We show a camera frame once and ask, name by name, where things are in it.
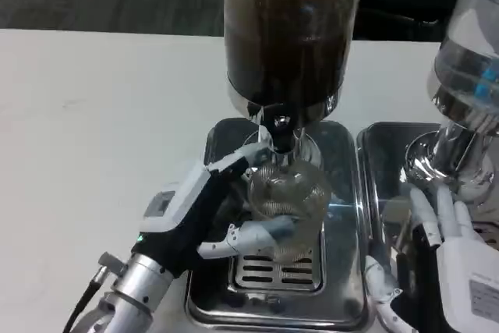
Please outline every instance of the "robotic arm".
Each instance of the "robotic arm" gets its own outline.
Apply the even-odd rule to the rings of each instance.
[[[145,332],[173,279],[194,269],[201,258],[244,254],[274,246],[291,236],[293,220],[278,216],[270,221],[245,222],[240,228],[230,225],[223,241],[203,243],[229,193],[230,182],[240,178],[266,147],[253,143],[216,163],[198,162],[175,192],[155,196],[146,209],[132,256],[126,264],[108,253],[101,256],[101,267],[76,305],[64,333]],[[73,328],[78,315],[111,273],[116,276],[111,291]]]

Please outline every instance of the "white label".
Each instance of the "white label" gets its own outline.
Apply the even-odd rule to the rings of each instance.
[[[474,315],[499,324],[499,290],[473,280],[469,281],[471,311]]]

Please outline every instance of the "coffee grinder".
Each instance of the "coffee grinder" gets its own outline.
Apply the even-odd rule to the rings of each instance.
[[[357,2],[225,0],[229,97],[247,119],[225,119],[211,130],[205,162],[264,140],[267,163],[314,165],[331,199],[319,235],[292,261],[258,250],[205,260],[192,272],[186,310],[199,324],[239,331],[362,331],[369,324],[356,151],[346,128],[321,122],[338,104]],[[233,187],[214,241],[231,223],[252,218],[247,181]]]

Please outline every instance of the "white table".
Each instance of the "white table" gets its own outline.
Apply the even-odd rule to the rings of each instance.
[[[436,52],[352,43],[331,119],[354,136],[377,121],[438,122],[426,94]],[[2,30],[0,65],[1,330],[54,333],[101,252],[128,258],[151,197],[238,113],[221,38]],[[183,313],[184,284],[152,331],[203,330]]]

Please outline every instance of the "coffee machine base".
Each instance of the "coffee machine base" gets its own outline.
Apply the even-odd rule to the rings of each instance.
[[[371,251],[390,268],[399,282],[410,283],[412,261],[410,203],[405,180],[405,154],[418,136],[437,132],[438,124],[379,122],[357,137],[359,169],[365,189],[364,206],[370,212]],[[494,141],[489,155],[499,165],[499,143]],[[499,250],[499,188],[493,187],[479,206],[469,205],[475,230]]]
[[[257,131],[245,119],[219,122],[208,135],[205,162],[234,151]],[[318,122],[306,133],[320,150],[334,194],[316,246],[293,264],[258,251],[203,260],[189,275],[186,293],[186,312],[195,322],[237,331],[363,331],[372,322],[362,279],[367,237],[353,140],[336,122]],[[243,195],[244,186],[235,186],[208,240],[220,240],[230,223],[250,218]]]

